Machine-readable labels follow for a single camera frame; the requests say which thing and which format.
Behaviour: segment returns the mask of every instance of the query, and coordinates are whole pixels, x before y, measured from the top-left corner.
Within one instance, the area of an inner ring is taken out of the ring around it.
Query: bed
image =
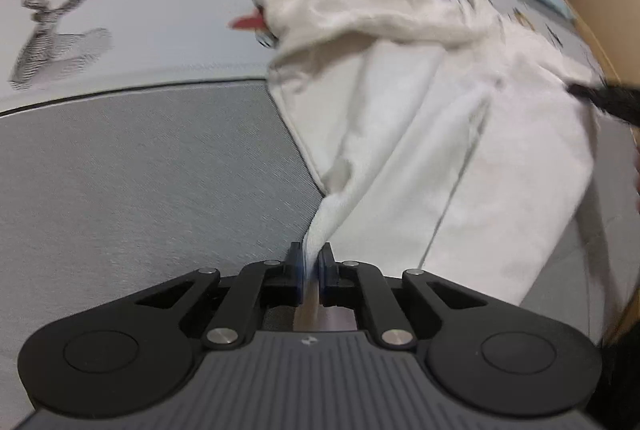
[[[200,266],[282,258],[322,199],[266,90],[270,39],[229,27],[251,0],[67,1],[0,0],[2,428],[30,410],[15,359],[34,330]],[[565,10],[491,2],[601,73]],[[54,9],[59,49],[30,72],[34,14]],[[631,132],[601,118],[599,139],[593,184],[522,304],[594,342],[640,247]]]

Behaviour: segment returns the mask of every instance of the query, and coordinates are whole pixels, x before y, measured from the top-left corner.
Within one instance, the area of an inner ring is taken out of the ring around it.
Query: white towel
[[[422,267],[519,303],[593,168],[591,71],[487,0],[256,0],[271,94],[325,192],[307,269]]]

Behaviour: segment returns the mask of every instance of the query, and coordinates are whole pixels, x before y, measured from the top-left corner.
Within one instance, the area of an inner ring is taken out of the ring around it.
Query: deer print
[[[34,83],[72,76],[111,47],[111,33],[105,28],[58,33],[60,19],[82,3],[84,0],[66,0],[52,8],[47,0],[22,0],[23,7],[34,10],[31,20],[36,27],[15,62],[9,80],[13,89],[21,91]]]

